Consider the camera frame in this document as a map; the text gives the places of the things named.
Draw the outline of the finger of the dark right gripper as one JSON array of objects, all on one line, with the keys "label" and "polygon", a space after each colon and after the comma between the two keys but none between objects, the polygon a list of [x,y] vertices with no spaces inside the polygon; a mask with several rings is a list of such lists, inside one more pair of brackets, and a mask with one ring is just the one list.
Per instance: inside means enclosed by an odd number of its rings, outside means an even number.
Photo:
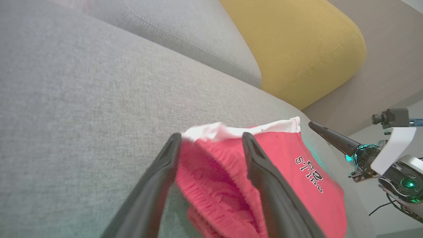
[{"label": "finger of the dark right gripper", "polygon": [[347,156],[352,156],[361,146],[361,143],[341,135],[327,127],[321,126],[315,122],[309,122],[308,126],[329,144],[337,148],[340,152]]}]

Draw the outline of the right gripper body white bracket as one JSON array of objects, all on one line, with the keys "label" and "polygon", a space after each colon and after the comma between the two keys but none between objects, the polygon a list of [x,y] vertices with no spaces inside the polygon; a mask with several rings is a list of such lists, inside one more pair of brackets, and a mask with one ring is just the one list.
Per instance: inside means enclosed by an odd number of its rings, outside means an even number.
[{"label": "right gripper body white bracket", "polygon": [[358,144],[345,154],[354,170],[350,177],[355,182],[379,179],[385,183],[417,183],[417,158],[401,156],[411,144],[416,128],[388,128],[388,140],[377,144]]}]

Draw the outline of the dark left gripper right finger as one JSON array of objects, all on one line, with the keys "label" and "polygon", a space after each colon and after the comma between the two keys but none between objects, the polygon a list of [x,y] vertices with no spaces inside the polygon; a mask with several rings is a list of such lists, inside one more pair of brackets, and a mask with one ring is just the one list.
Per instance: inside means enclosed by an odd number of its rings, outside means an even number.
[{"label": "dark left gripper right finger", "polygon": [[269,238],[327,238],[255,137],[244,132],[247,177],[259,191]]}]

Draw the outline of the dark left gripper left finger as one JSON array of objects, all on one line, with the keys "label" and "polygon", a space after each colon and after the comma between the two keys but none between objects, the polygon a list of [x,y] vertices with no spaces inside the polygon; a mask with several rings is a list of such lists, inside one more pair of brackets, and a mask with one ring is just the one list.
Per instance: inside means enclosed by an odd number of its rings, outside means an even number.
[{"label": "dark left gripper left finger", "polygon": [[158,238],[168,190],[176,179],[181,147],[181,134],[172,134],[101,238]]}]

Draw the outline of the red shorts white trim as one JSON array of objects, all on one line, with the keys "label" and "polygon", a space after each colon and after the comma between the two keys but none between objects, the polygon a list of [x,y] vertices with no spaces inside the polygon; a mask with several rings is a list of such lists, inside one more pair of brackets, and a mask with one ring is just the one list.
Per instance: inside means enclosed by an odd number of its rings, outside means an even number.
[{"label": "red shorts white trim", "polygon": [[252,134],[327,238],[344,238],[344,191],[305,146],[300,118],[253,128],[223,123],[182,134],[177,185],[190,203],[187,217],[204,238],[269,238],[258,190],[247,178],[242,134]]}]

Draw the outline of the yellow sofa cushion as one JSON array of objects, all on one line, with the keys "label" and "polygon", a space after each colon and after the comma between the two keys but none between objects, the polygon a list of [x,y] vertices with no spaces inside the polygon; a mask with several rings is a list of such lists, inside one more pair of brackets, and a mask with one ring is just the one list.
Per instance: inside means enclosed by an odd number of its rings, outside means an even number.
[{"label": "yellow sofa cushion", "polygon": [[358,26],[328,0],[219,0],[251,50],[261,89],[303,110],[366,59]]}]

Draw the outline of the grey fabric sofa seat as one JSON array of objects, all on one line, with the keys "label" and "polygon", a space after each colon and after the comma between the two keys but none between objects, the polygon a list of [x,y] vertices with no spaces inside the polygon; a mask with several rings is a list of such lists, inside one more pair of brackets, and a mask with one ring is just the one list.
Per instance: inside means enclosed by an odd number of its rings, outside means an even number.
[{"label": "grey fabric sofa seat", "polygon": [[0,238],[100,238],[171,134],[295,116],[345,192],[345,238],[376,238],[340,159],[295,107],[49,0],[0,0]]}]

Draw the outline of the grey sofa back cushion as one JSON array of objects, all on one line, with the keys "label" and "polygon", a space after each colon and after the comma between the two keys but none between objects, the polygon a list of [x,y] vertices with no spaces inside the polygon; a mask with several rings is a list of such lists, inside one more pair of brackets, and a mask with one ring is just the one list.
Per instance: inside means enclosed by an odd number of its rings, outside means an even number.
[{"label": "grey sofa back cushion", "polygon": [[260,88],[258,64],[219,0],[51,0]]}]

